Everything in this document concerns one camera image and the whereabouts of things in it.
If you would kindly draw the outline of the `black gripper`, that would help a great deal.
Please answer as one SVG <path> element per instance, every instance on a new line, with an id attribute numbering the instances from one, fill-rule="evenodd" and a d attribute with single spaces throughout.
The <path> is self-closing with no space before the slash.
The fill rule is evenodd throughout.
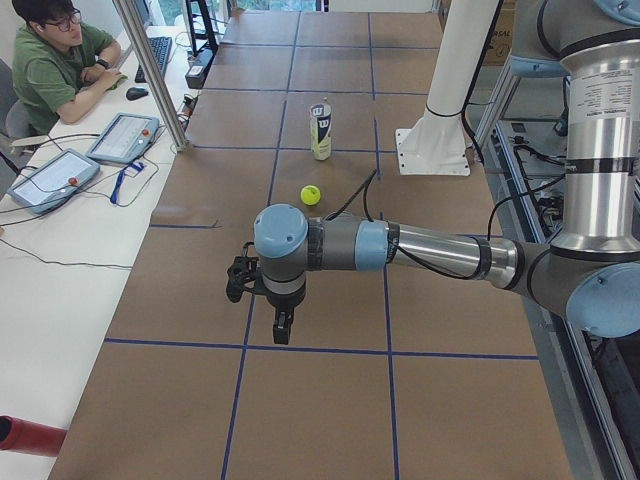
<path id="1" fill-rule="evenodd" d="M 298 289 L 288 294 L 279 294 L 269 291 L 266 295 L 268 303 L 274 307 L 275 315 L 272 327 L 275 343 L 288 345 L 290 342 L 292 320 L 295 308 L 305 298 L 305 290 Z"/>

